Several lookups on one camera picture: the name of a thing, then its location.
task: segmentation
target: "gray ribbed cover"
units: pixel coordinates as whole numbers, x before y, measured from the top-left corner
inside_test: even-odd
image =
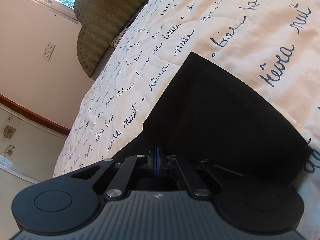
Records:
[[[184,191],[132,191],[121,201],[108,202],[101,214],[84,228],[62,236],[38,236],[26,231],[14,240],[303,240],[291,231],[277,236],[256,236],[222,220],[212,204],[197,201]]]

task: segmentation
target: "wall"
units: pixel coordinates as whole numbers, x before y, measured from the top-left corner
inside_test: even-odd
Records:
[[[11,138],[4,138],[3,135],[7,125],[16,129]],[[38,181],[51,179],[64,142],[65,138],[19,120],[0,108],[0,155],[12,162],[12,169],[16,172]],[[4,152],[9,145],[14,146],[11,156]]]
[[[0,169],[0,240],[8,240],[19,231],[11,213],[11,203],[15,195],[31,185],[31,182]]]
[[[81,28],[30,0],[0,0],[0,93],[71,128],[93,80],[76,54]],[[47,42],[56,44],[50,61]]]

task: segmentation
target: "tree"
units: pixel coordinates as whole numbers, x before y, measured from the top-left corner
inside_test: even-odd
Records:
[[[60,3],[63,3],[64,5],[70,7],[73,9],[73,4],[75,3],[75,1],[73,0],[59,0]]]

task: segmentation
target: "wall outlet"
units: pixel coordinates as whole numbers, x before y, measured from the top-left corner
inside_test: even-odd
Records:
[[[52,53],[55,46],[56,45],[52,44],[51,42],[48,42],[47,46],[45,47],[45,50]]]
[[[44,53],[42,54],[42,58],[45,59],[45,60],[49,60],[51,57],[51,52],[48,52],[48,51],[44,51]]]

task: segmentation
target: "white window sill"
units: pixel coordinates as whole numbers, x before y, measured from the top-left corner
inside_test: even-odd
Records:
[[[33,183],[33,184],[40,183],[40,181],[38,181],[38,180],[29,178],[29,177],[27,177],[27,176],[25,176],[25,175],[22,175],[22,174],[20,174],[20,173],[17,173],[16,171],[13,171],[13,170],[11,170],[11,169],[9,169],[9,168],[7,168],[6,166],[3,166],[3,165],[1,165],[1,164],[0,164],[0,169],[2,169],[2,170],[4,170],[4,171],[7,171],[7,172],[11,173],[11,174],[14,175],[14,176],[17,176],[17,177],[19,177],[20,179],[24,179],[24,180],[26,180],[26,181],[29,181],[29,182],[31,182],[31,183]]]
[[[74,23],[79,23],[78,19],[76,18],[76,15],[74,14],[73,10],[72,10],[72,13],[68,13],[68,12],[65,12],[63,10],[60,10],[59,8],[56,8],[55,6],[49,4],[49,3],[46,3],[45,1],[43,0],[30,0],[30,1],[33,1],[39,5],[41,5],[42,7],[45,7],[47,9],[49,9],[50,11],[56,13],[56,14],[59,14],[63,17],[65,17],[66,19],[74,22]]]

